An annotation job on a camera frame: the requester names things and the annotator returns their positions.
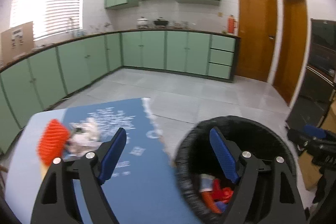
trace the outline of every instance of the wooden door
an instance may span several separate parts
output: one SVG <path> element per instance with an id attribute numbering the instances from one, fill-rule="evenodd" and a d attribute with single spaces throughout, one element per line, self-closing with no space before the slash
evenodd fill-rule
<path id="1" fill-rule="evenodd" d="M 167 32 L 167 70 L 185 71 L 187 32 Z"/>
<path id="2" fill-rule="evenodd" d="M 239 0 L 241 37 L 236 74 L 267 81 L 277 31 L 277 0 Z"/>
<path id="3" fill-rule="evenodd" d="M 141 64 L 141 32 L 122 33 L 124 65 L 142 67 Z"/>
<path id="4" fill-rule="evenodd" d="M 87 38 L 83 42 L 90 80 L 94 81 L 108 72 L 104 36 Z"/>
<path id="5" fill-rule="evenodd" d="M 307 39 L 306 0 L 283 0 L 283 34 L 273 86 L 290 103 L 299 79 Z"/>
<path id="6" fill-rule="evenodd" d="M 43 109 L 66 96 L 59 72 L 56 48 L 51 48 L 28 59 Z"/>
<path id="7" fill-rule="evenodd" d="M 208 65 L 210 35 L 190 32 L 187 45 L 186 71 L 206 75 Z"/>
<path id="8" fill-rule="evenodd" d="M 142 32 L 142 65 L 144 68 L 164 69 L 164 31 Z"/>
<path id="9" fill-rule="evenodd" d="M 110 71 L 121 67 L 120 34 L 113 33 L 106 35 L 107 54 Z"/>

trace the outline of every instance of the trash can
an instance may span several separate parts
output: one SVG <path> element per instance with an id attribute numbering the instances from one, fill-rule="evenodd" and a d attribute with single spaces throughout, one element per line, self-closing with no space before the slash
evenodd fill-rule
<path id="1" fill-rule="evenodd" d="M 218 127 L 223 136 L 234 141 L 242 151 L 250 151 L 266 164 L 281 156 L 296 179 L 293 156 L 284 141 L 262 124 L 236 116 L 216 117 L 202 121 L 181 142 L 175 158 L 176 179 L 182 196 L 191 210 L 205 224 L 215 224 L 220 214 L 206 207 L 199 193 L 200 175 L 209 174 L 220 178 L 221 187 L 235 185 L 226 179 L 209 141 L 209 133 Z"/>

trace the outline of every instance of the green cabinet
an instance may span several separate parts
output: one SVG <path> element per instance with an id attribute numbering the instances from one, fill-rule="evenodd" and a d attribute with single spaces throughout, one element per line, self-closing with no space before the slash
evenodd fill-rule
<path id="1" fill-rule="evenodd" d="M 59 73 L 56 48 L 29 57 L 28 62 L 43 109 L 66 96 Z"/>
<path id="2" fill-rule="evenodd" d="M 167 70 L 185 71 L 188 32 L 167 32 Z"/>
<path id="3" fill-rule="evenodd" d="M 68 94 L 90 84 L 85 42 L 81 40 L 58 46 L 58 52 Z"/>
<path id="4" fill-rule="evenodd" d="M 234 52 L 236 40 L 232 37 L 223 37 L 221 35 L 212 36 L 211 48 Z"/>
<path id="5" fill-rule="evenodd" d="M 87 61 L 90 80 L 94 81 L 107 73 L 104 36 L 87 38 L 83 40 L 83 43 L 86 54 L 84 58 Z"/>
<path id="6" fill-rule="evenodd" d="M 164 31 L 142 32 L 142 66 L 164 69 Z"/>
<path id="7" fill-rule="evenodd" d="M 186 72 L 206 75 L 210 35 L 190 32 L 187 45 Z"/>
<path id="8" fill-rule="evenodd" d="M 124 66 L 141 67 L 141 32 L 122 33 Z"/>
<path id="9" fill-rule="evenodd" d="M 6 153 L 20 128 L 9 110 L 4 93 L 0 88 L 0 149 Z"/>
<path id="10" fill-rule="evenodd" d="M 120 34 L 108 34 L 106 37 L 106 50 L 109 61 L 110 71 L 121 66 L 121 51 L 120 51 Z"/>
<path id="11" fill-rule="evenodd" d="M 28 60 L 23 60 L 1 73 L 9 104 L 23 128 L 30 117 L 43 111 L 29 71 Z"/>

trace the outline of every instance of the red brush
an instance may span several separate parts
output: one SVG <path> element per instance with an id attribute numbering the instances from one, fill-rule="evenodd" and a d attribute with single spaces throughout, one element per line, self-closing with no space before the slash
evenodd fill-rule
<path id="1" fill-rule="evenodd" d="M 58 120 L 52 119 L 44 130 L 37 146 L 37 154 L 46 166 L 60 157 L 70 133 Z"/>

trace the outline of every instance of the gray floor tile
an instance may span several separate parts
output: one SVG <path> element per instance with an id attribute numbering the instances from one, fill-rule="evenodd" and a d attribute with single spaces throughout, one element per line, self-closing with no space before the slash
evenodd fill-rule
<path id="1" fill-rule="evenodd" d="M 240 107 L 234 104 L 201 99 L 199 103 L 197 122 L 228 115 L 241 116 Z"/>
<path id="2" fill-rule="evenodd" d="M 236 89 L 217 85 L 205 84 L 202 90 L 201 98 L 238 104 Z"/>
<path id="3" fill-rule="evenodd" d="M 154 115 L 195 123 L 199 102 L 199 98 L 158 91 L 151 110 Z"/>
<path id="4" fill-rule="evenodd" d="M 162 130 L 167 153 L 174 159 L 179 144 L 195 125 L 160 116 L 155 116 L 155 123 Z"/>

